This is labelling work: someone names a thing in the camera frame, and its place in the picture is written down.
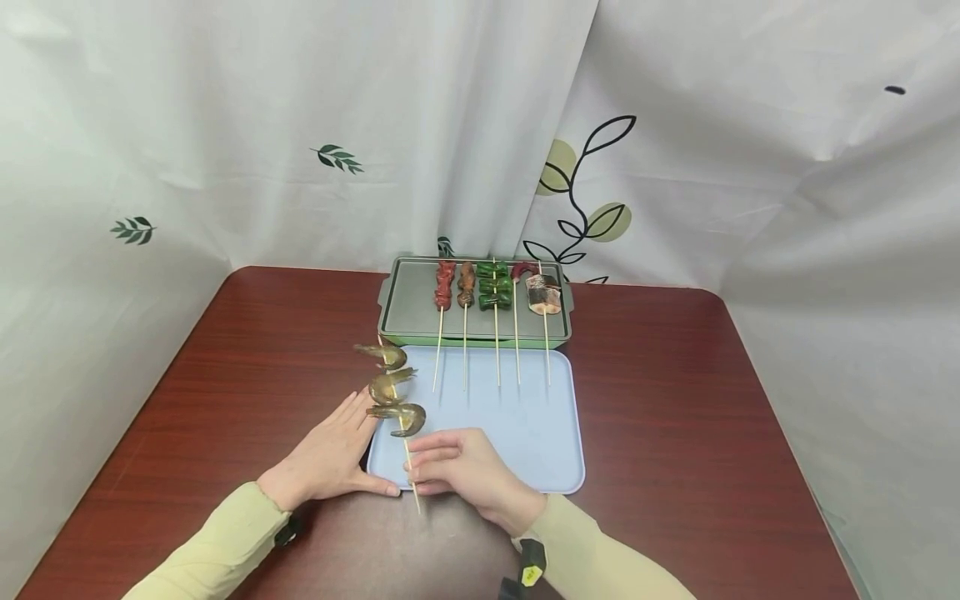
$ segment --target sleeve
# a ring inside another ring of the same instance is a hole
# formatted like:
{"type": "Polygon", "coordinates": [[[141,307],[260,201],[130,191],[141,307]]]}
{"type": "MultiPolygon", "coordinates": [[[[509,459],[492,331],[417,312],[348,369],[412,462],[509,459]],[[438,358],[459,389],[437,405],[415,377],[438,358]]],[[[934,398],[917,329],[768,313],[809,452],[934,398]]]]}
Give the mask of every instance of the sleeve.
{"type": "Polygon", "coordinates": [[[524,535],[546,550],[543,577],[565,600],[657,598],[695,600],[662,566],[600,531],[566,497],[548,494],[546,510],[524,535]]]}
{"type": "Polygon", "coordinates": [[[270,553],[289,516],[254,482],[245,483],[124,600],[226,598],[270,553]]]}

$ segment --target white curtain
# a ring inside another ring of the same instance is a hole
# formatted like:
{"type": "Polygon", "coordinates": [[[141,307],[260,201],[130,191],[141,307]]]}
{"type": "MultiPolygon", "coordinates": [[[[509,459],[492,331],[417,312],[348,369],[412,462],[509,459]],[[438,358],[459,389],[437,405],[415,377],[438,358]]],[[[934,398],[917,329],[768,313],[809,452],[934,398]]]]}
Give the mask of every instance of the white curtain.
{"type": "Polygon", "coordinates": [[[603,0],[518,246],[719,293],[874,600],[960,589],[958,22],[956,1],[603,0]]]}
{"type": "Polygon", "coordinates": [[[438,237],[719,293],[861,593],[960,588],[960,1],[0,11],[0,597],[230,271],[438,237]]]}
{"type": "Polygon", "coordinates": [[[231,270],[512,252],[595,8],[0,3],[0,597],[231,270]]]}

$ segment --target wooden stick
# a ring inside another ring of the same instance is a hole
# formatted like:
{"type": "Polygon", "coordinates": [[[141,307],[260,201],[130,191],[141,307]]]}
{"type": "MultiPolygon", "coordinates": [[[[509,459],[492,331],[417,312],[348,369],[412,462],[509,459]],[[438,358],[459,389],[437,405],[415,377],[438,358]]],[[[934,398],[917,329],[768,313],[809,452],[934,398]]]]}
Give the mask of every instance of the wooden stick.
{"type": "MultiPolygon", "coordinates": [[[[493,299],[496,300],[496,258],[493,259],[493,299]]],[[[500,312],[499,303],[493,304],[493,347],[496,348],[496,387],[500,387],[500,320],[496,314],[500,312]]]]}
{"type": "Polygon", "coordinates": [[[516,286],[514,282],[514,349],[516,350],[516,384],[520,385],[520,332],[516,330],[516,286]]]}
{"type": "Polygon", "coordinates": [[[444,336],[444,312],[440,309],[440,330],[437,332],[437,360],[433,364],[433,391],[437,391],[437,370],[440,367],[440,341],[444,336]]]}
{"type": "MultiPolygon", "coordinates": [[[[537,270],[543,276],[543,268],[537,261],[537,270]]],[[[546,328],[546,309],[543,310],[543,355],[546,356],[546,385],[550,386],[550,334],[546,328]]]]}
{"type": "Polygon", "coordinates": [[[464,304],[464,392],[467,390],[467,305],[464,304]]]}
{"type": "MultiPolygon", "coordinates": [[[[383,363],[387,364],[387,350],[383,347],[383,339],[380,338],[380,334],[376,334],[376,341],[380,345],[380,353],[383,354],[383,363]]],[[[394,397],[396,397],[396,385],[393,381],[390,383],[390,389],[394,391],[394,397]]],[[[403,418],[397,418],[400,421],[400,429],[406,429],[403,426],[403,418]]],[[[410,444],[407,442],[406,438],[403,438],[403,450],[407,453],[407,465],[410,465],[410,468],[413,468],[413,461],[410,458],[410,444]]],[[[422,515],[423,511],[420,509],[420,494],[417,493],[417,484],[410,482],[410,487],[414,489],[414,501],[417,502],[417,514],[422,515]]]]}

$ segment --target brown table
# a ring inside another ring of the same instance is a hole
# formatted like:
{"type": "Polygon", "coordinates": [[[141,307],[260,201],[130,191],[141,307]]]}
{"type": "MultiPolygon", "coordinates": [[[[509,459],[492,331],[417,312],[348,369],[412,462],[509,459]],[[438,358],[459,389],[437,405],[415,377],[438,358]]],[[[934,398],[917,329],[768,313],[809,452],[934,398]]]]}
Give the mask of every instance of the brown table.
{"type": "MultiPolygon", "coordinates": [[[[207,308],[20,594],[119,598],[371,377],[382,275],[247,268],[207,308]]],[[[575,285],[587,482],[572,496],[699,600],[856,596],[724,303],[575,285]]],[[[308,515],[238,598],[496,597],[506,536],[459,498],[354,494],[308,515]]],[[[544,585],[538,598],[556,598],[544,585]]]]}

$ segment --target light blue tray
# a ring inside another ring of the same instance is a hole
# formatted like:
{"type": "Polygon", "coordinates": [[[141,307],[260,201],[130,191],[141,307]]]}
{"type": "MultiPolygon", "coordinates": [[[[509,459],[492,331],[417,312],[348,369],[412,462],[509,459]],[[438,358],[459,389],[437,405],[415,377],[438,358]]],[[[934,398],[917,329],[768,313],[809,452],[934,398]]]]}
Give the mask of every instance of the light blue tray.
{"type": "MultiPolygon", "coordinates": [[[[417,369],[417,376],[403,384],[400,392],[408,395],[407,401],[426,409],[426,425],[415,438],[440,429],[480,427],[507,467],[531,488],[544,493],[574,493],[584,485],[584,449],[566,356],[550,351],[548,387],[543,350],[522,349],[517,384],[515,351],[502,348],[498,388],[494,349],[467,348],[468,387],[464,390],[463,349],[444,347],[434,393],[431,387],[437,349],[406,346],[403,350],[407,366],[417,369]]],[[[377,426],[367,471],[410,490],[403,470],[403,441],[390,435],[397,428],[395,419],[377,426]]]]}

